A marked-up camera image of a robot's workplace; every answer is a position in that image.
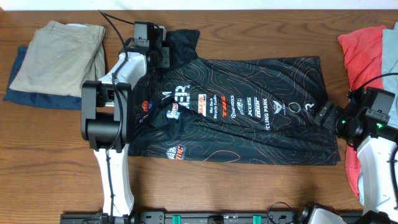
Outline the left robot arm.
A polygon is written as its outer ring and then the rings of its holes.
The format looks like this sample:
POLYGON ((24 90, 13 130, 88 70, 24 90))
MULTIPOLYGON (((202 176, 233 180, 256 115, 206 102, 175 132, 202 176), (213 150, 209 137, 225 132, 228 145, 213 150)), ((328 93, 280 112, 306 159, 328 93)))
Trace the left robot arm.
POLYGON ((128 39, 115 66, 81 88, 81 135, 94 152, 103 184, 100 223, 129 223, 131 219, 134 196, 127 150, 134 124, 132 90, 149 71, 170 65, 164 40, 128 39))

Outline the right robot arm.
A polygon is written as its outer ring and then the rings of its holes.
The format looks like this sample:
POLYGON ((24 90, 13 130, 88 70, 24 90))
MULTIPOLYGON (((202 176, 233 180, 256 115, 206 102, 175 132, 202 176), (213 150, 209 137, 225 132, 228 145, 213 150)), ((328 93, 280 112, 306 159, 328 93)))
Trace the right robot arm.
POLYGON ((362 213, 338 213, 307 205, 297 223, 397 223, 397 130, 388 126, 395 95, 378 88, 349 93, 345 108, 327 102, 314 122, 330 130, 357 152, 361 163, 362 213))

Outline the black printed cycling jersey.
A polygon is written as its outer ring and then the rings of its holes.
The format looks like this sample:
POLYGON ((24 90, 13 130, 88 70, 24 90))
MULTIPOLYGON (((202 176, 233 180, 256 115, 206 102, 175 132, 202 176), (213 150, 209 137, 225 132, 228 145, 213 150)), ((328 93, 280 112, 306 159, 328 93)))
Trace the black printed cycling jersey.
POLYGON ((167 33, 170 67, 133 90, 130 156, 182 161, 333 166, 336 136, 317 126, 328 95, 317 56, 210 60, 200 33, 167 33))

